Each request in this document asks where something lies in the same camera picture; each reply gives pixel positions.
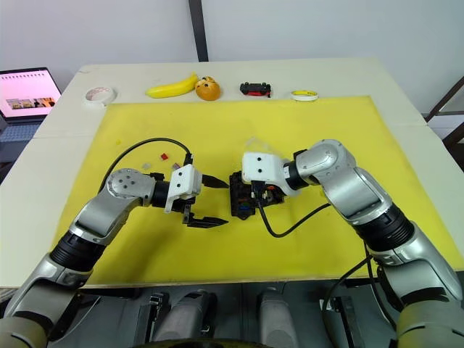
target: tape roll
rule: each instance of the tape roll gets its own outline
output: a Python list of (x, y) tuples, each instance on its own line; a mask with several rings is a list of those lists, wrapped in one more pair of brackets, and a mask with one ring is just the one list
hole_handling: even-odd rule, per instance
[(110, 87), (96, 87), (89, 89), (85, 95), (88, 104), (99, 105), (102, 107), (111, 104), (116, 98), (116, 91)]
[(319, 98), (318, 93), (314, 91), (292, 91), (291, 98), (299, 102), (312, 102)]

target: black pole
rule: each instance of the black pole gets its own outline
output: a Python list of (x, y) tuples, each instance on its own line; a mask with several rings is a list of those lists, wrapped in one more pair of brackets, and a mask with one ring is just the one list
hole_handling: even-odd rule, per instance
[(199, 62), (208, 62), (208, 48), (204, 34), (202, 0), (188, 0), (191, 25), (194, 28), (196, 54)]

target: laptop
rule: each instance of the laptop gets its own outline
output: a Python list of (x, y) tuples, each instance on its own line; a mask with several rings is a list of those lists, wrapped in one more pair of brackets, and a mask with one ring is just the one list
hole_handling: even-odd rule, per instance
[(46, 67), (0, 71), (0, 162), (18, 158), (60, 96)]

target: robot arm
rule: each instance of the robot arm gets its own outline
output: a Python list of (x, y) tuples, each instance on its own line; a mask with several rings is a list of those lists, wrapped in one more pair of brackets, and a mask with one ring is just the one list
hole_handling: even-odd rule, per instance
[(66, 331), (78, 308), (78, 288), (86, 283), (135, 207), (152, 205), (165, 212), (181, 212), (183, 223), (191, 227), (227, 223), (216, 217), (194, 218), (191, 206), (202, 183), (227, 187), (202, 175), (192, 164), (175, 170), (171, 182), (159, 173), (144, 175), (128, 168), (113, 172), (12, 297), (0, 320), (0, 347), (45, 347), (48, 340), (58, 339)]
[(247, 152), (242, 178), (252, 185), (261, 183), (259, 187), (263, 182), (276, 185), (289, 196), (306, 186), (321, 185), (333, 208), (367, 244), (378, 263), (379, 279), (389, 302), (403, 310), (397, 327), (400, 346), (406, 342), (405, 337), (414, 336), (407, 342), (428, 337), (428, 345), (404, 347), (435, 347), (434, 335), (430, 334), (434, 330), (446, 332), (449, 342), (457, 339), (464, 345), (464, 312), (460, 309), (463, 293), (455, 272), (376, 180), (356, 166), (354, 157), (340, 142), (322, 140), (296, 152), (293, 161)]

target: toy orange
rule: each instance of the toy orange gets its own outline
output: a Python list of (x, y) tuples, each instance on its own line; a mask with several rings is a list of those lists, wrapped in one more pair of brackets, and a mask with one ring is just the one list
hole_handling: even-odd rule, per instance
[(220, 87), (210, 76), (205, 76), (195, 85), (196, 95), (203, 100), (216, 100), (220, 96)]

